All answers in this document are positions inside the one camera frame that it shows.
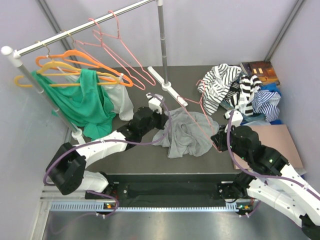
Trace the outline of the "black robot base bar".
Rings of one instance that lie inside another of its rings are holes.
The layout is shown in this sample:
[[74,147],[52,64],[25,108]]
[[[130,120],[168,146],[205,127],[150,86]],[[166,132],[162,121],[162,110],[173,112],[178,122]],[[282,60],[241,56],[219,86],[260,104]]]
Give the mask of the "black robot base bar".
[[244,196],[233,186],[235,173],[109,174],[104,194],[120,207],[221,207]]

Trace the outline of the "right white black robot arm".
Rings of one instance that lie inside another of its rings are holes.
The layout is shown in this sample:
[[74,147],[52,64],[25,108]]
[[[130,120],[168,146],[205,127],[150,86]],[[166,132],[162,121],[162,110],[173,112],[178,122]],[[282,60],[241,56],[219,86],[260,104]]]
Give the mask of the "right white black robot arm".
[[241,157],[251,170],[242,169],[234,182],[239,198],[259,200],[290,218],[310,240],[320,238],[320,194],[276,149],[263,145],[249,126],[222,126],[211,136],[219,151]]

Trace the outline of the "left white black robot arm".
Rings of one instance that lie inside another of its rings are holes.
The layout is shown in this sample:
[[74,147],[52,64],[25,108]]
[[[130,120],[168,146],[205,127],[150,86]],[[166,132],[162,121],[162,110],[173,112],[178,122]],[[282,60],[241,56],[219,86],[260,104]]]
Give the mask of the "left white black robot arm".
[[133,119],[109,135],[73,146],[64,143],[46,168],[47,176],[64,196],[75,191],[94,191],[109,198],[114,191],[112,181],[103,172],[90,172],[93,163],[142,144],[142,138],[153,129],[162,130],[169,117],[164,110],[140,107]]

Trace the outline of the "grey tank top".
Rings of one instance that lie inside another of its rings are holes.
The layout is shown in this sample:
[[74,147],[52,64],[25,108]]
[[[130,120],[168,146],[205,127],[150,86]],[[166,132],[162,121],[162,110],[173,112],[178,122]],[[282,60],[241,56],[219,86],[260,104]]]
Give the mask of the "grey tank top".
[[[200,112],[190,113],[199,123],[206,124]],[[182,107],[171,110],[170,116],[171,125],[166,122],[164,130],[159,130],[152,139],[154,146],[168,148],[168,158],[181,158],[183,155],[200,157],[212,148],[211,142],[199,131]]]

